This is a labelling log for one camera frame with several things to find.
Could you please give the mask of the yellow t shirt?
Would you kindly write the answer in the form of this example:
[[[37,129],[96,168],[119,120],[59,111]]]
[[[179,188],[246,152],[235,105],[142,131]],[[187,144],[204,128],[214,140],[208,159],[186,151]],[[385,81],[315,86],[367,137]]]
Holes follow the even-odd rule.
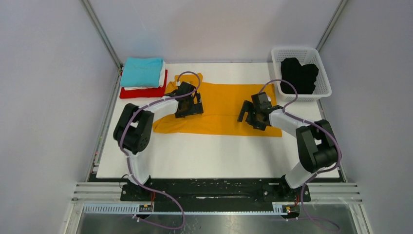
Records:
[[[245,121],[237,121],[243,102],[251,101],[251,96],[261,89],[270,97],[272,105],[277,104],[273,84],[266,87],[262,84],[214,84],[204,82],[203,75],[199,73],[196,76],[175,76],[174,81],[167,84],[165,92],[169,93],[177,89],[177,81],[188,82],[194,86],[200,85],[198,92],[201,95],[204,112],[183,118],[176,118],[174,114],[163,117],[153,123],[152,129],[155,133],[282,137],[279,128],[267,127],[261,131],[254,129]]]

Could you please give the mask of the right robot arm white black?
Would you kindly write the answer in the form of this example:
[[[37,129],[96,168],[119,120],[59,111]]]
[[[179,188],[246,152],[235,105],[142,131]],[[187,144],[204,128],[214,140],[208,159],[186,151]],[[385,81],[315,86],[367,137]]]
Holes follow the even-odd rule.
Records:
[[[261,131],[277,127],[296,139],[299,161],[282,176],[274,190],[284,200],[293,200],[305,182],[322,169],[337,164],[340,158],[328,121],[311,122],[287,112],[282,106],[273,106],[265,92],[254,94],[251,100],[243,102],[237,121],[245,121],[253,129]]]

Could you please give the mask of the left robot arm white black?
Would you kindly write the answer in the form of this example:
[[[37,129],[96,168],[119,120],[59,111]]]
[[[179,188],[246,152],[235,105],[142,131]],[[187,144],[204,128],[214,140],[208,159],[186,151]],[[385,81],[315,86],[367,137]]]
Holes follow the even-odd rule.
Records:
[[[122,187],[122,201],[143,201],[154,194],[166,193],[177,180],[152,179],[147,147],[153,124],[163,117],[184,118],[204,112],[198,87],[180,82],[178,87],[156,101],[141,107],[128,103],[115,126],[113,138],[126,155],[128,183]]]

